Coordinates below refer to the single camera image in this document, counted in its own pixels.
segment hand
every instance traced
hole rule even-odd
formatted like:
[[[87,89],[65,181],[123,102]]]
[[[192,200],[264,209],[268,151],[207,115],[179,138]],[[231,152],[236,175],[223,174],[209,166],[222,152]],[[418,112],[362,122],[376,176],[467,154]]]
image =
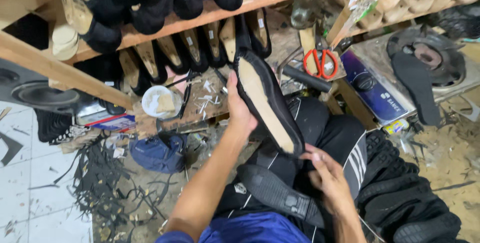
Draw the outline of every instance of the hand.
[[[338,218],[356,218],[357,211],[343,175],[343,167],[319,148],[305,144],[305,150],[300,159],[311,160],[314,164],[316,170],[308,175],[311,184],[323,192],[327,210]]]
[[[228,75],[228,82],[226,83],[228,89],[228,107],[230,111],[230,123],[229,125],[237,126],[242,131],[245,130],[247,135],[257,127],[258,121],[257,119],[250,113],[248,110],[247,105],[243,101],[243,99],[238,95],[237,90],[237,74],[235,71],[231,71]]]

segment fingernail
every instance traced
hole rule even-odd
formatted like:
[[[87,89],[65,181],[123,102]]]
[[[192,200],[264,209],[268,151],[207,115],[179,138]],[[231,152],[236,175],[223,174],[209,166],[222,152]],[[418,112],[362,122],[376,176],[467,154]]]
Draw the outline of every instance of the fingernail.
[[[318,153],[314,153],[313,155],[314,155],[313,160],[315,162],[320,161],[320,155]]]

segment red scissors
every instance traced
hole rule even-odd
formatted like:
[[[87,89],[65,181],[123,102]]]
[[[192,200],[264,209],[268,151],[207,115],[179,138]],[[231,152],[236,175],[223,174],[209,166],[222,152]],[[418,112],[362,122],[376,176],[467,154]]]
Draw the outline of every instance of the red scissors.
[[[305,56],[303,57],[303,69],[307,74],[315,76],[316,78],[323,77],[324,79],[331,79],[335,76],[337,70],[338,70],[338,61],[336,60],[337,58],[333,55],[333,53],[328,50],[328,49],[323,49],[323,43],[326,43],[326,40],[323,38],[323,36],[316,36],[316,41],[317,41],[317,48],[309,50]],[[321,59],[322,61],[320,62],[318,59],[318,54],[317,50],[322,51],[321,54]],[[317,74],[312,74],[310,70],[307,68],[307,59],[308,57],[313,54],[313,59],[315,60],[315,65],[317,66]],[[325,59],[326,56],[329,56],[332,59],[333,62],[333,72],[331,74],[326,74],[325,73]]]

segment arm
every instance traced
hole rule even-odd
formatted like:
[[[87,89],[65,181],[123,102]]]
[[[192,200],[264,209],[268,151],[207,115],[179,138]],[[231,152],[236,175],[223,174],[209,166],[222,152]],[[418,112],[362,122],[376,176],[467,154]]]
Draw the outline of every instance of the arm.
[[[309,172],[310,181],[323,192],[325,206],[333,215],[336,243],[366,243],[343,167],[319,148],[306,144],[305,150],[300,158],[315,166],[316,171]]]
[[[245,141],[257,126],[237,91],[237,75],[228,78],[230,122],[212,156],[183,188],[168,219],[166,231],[182,231],[197,242],[212,220],[230,171],[237,162]]]

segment speaker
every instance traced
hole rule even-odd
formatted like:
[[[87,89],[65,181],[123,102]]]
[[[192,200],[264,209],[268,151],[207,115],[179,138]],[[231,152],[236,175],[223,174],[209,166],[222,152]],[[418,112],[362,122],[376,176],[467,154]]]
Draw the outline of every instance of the speaker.
[[[93,96],[76,89],[61,91],[49,87],[48,78],[0,59],[0,100],[45,111],[75,115]]]

